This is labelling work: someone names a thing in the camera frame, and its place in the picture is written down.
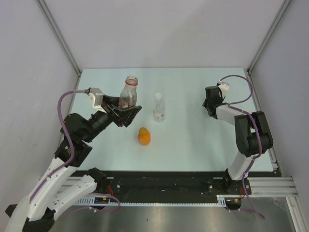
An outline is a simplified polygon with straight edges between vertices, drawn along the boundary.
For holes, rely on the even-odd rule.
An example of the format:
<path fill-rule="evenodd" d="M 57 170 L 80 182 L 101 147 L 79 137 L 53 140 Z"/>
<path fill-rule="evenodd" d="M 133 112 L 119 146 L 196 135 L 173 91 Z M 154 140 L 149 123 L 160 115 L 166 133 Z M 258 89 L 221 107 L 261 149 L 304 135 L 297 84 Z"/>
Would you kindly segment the milk bottle with red label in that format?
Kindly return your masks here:
<path fill-rule="evenodd" d="M 130 108 L 136 106 L 137 85 L 138 85 L 137 77 L 130 75 L 126 78 L 125 87 L 123 88 L 119 97 L 118 107 Z"/>

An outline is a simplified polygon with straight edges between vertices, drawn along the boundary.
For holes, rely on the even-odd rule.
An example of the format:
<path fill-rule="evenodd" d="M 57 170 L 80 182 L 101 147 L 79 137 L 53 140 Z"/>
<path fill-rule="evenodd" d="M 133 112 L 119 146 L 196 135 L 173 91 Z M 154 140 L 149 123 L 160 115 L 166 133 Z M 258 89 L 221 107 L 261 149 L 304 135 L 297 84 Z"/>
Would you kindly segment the clear water bottle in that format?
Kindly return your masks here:
<path fill-rule="evenodd" d="M 153 115 L 157 122 L 163 122 L 165 119 L 165 102 L 161 93 L 155 93 Z"/>

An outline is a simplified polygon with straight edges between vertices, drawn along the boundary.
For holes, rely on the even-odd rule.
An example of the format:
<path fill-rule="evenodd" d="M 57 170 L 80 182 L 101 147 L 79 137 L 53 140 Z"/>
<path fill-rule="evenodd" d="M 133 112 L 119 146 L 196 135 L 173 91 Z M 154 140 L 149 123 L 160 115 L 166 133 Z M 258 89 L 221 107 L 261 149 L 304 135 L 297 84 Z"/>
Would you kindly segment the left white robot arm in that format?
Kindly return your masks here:
<path fill-rule="evenodd" d="M 10 218 L 5 229 L 7 232 L 48 232 L 55 221 L 79 199 L 93 192 L 102 193 L 106 189 L 106 174 L 98 168 L 91 168 L 76 184 L 59 192 L 60 187 L 91 152 L 89 143 L 111 123 L 128 127 L 142 107 L 119 108 L 118 97 L 95 97 L 93 94 L 89 94 L 89 97 L 97 109 L 89 119 L 77 113 L 58 116 L 63 141 L 30 194 L 5 210 Z"/>

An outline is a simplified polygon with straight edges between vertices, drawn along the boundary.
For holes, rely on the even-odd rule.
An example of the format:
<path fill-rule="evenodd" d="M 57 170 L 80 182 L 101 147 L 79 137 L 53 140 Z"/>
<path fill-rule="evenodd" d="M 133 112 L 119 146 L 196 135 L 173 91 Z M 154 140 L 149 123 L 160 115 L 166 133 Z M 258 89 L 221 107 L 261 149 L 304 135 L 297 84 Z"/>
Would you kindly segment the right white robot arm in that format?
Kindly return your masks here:
<path fill-rule="evenodd" d="M 273 147 L 273 138 L 265 114 L 262 111 L 249 113 L 224 102 L 227 87 L 224 84 L 206 87 L 203 107 L 208 115 L 235 127 L 238 152 L 221 180 L 208 180 L 205 184 L 211 195 L 238 195 L 241 189 L 250 192 L 247 179 L 253 163 Z"/>

